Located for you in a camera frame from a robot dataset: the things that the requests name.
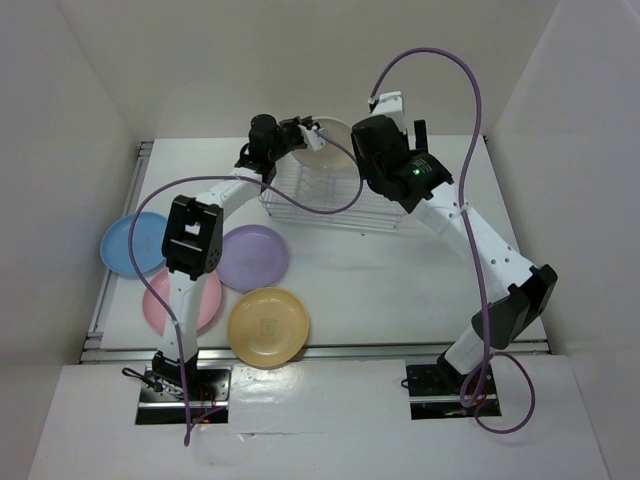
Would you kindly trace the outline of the cream plate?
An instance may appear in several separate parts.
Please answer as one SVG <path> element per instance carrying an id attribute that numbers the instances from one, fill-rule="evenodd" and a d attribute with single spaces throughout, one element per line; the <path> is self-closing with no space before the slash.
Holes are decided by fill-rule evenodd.
<path id="1" fill-rule="evenodd" d="M 314 117 L 324 134 L 330 140 L 353 152 L 351 141 L 351 126 L 346 122 L 327 116 Z M 339 148 L 327 143 L 318 151 L 309 149 L 296 150 L 292 157 L 301 165 L 315 171 L 338 172 L 346 171 L 355 166 L 351 158 Z"/>

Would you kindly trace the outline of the purple plate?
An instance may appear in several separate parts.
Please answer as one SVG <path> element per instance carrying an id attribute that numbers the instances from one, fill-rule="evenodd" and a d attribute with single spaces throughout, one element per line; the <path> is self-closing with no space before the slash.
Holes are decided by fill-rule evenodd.
<path id="1" fill-rule="evenodd" d="M 226 286 L 248 292 L 277 282 L 285 274 L 289 258 L 288 246 L 275 230 L 243 225 L 224 235 L 215 273 Z"/>

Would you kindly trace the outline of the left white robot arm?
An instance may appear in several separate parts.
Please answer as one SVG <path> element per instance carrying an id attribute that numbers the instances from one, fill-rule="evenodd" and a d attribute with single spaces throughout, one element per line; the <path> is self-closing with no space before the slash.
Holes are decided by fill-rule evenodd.
<path id="1" fill-rule="evenodd" d="M 257 115 L 232 171 L 209 190 L 172 201 L 162 244 L 169 293 L 160 303 L 167 321 L 152 372 L 174 398 L 187 399 L 198 388 L 197 322 L 206 276 L 222 256 L 224 221 L 271 185 L 278 160 L 295 150 L 323 148 L 319 129 L 311 117 L 278 121 Z"/>

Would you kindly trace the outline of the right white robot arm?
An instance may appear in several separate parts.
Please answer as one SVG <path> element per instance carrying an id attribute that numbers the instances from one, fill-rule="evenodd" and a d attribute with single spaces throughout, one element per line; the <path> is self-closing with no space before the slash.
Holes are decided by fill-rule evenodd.
<path id="1" fill-rule="evenodd" d="M 451 393 L 472 381 L 485 352 L 506 349 L 546 308 L 558 281 L 508 244 L 458 195 L 449 170 L 425 148 L 412 149 L 388 116 L 356 123 L 351 139 L 362 179 L 428 226 L 472 268 L 480 268 L 485 301 L 470 326 L 437 360 L 440 386 Z"/>

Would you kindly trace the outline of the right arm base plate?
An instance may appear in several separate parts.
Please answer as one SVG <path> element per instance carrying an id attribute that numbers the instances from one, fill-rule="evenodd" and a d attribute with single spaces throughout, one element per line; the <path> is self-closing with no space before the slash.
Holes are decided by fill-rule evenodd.
<path id="1" fill-rule="evenodd" d="M 406 376 L 400 385 L 407 390 L 412 420 L 439 420 L 472 418 L 477 406 L 480 416 L 499 417 L 497 388 L 489 370 L 481 395 L 472 407 L 464 407 L 460 402 L 460 388 L 463 377 L 452 382 L 445 381 L 435 364 L 413 364 L 406 366 Z"/>

